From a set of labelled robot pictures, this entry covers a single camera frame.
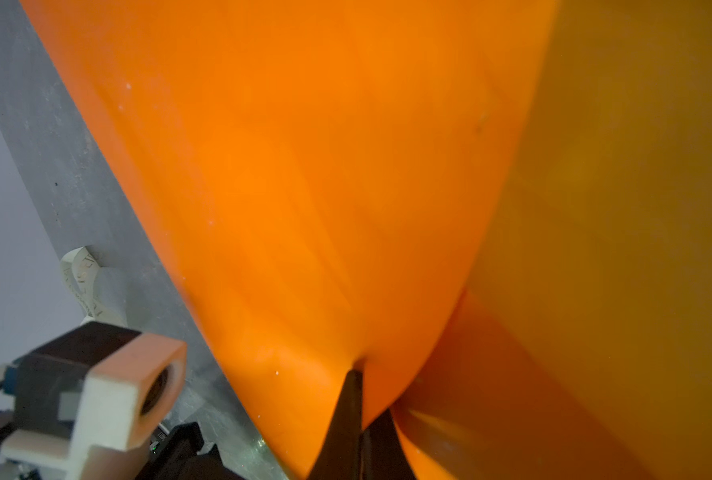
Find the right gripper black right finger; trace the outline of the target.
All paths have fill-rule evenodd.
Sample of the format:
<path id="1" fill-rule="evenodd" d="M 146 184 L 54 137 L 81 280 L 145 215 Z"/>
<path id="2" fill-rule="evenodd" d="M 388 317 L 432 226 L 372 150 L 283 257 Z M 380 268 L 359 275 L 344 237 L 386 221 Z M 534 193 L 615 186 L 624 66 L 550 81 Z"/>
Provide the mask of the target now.
<path id="1" fill-rule="evenodd" d="M 389 409 L 384 410 L 362 434 L 361 479 L 416 480 Z"/>

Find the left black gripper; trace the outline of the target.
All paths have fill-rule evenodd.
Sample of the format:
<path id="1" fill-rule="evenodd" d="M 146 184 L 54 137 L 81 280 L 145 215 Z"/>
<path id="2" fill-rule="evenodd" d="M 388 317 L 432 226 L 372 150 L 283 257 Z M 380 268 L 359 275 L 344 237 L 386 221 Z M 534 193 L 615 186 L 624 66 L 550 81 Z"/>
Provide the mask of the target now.
<path id="1" fill-rule="evenodd" d="M 137 474 L 138 480 L 241 480 L 227 468 L 218 446 L 207 443 L 198 423 L 173 428 L 152 451 L 148 462 Z"/>

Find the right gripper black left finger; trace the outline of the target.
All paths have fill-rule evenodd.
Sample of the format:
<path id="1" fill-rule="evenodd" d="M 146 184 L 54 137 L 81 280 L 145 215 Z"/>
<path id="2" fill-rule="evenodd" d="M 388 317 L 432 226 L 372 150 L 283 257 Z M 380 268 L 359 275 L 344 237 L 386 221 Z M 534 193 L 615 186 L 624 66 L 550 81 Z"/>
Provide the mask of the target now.
<path id="1" fill-rule="evenodd" d="M 356 480 L 361 472 L 363 374 L 344 379 L 322 448 L 308 479 Z"/>

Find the orange wrapping paper sheet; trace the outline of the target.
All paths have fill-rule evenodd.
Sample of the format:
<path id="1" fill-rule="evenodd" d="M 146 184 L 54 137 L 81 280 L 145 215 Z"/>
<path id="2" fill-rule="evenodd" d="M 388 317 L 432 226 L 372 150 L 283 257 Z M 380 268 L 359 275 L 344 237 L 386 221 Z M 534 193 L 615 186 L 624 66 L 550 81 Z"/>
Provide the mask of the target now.
<path id="1" fill-rule="evenodd" d="M 268 446 L 712 479 L 712 1 L 27 1 Z"/>

